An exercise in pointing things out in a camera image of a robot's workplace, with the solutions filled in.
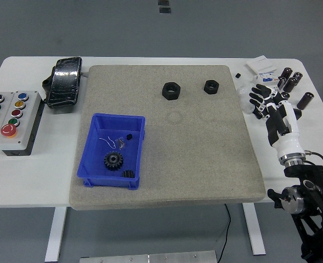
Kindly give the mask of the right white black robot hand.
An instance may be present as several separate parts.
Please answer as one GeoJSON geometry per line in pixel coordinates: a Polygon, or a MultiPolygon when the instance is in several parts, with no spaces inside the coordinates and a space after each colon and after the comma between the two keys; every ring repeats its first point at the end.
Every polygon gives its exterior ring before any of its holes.
{"type": "Polygon", "coordinates": [[[301,110],[294,109],[277,89],[262,84],[253,87],[249,96],[253,114],[265,120],[269,144],[276,149],[280,164],[285,167],[303,164],[305,151],[299,142],[297,123],[301,110]]]}

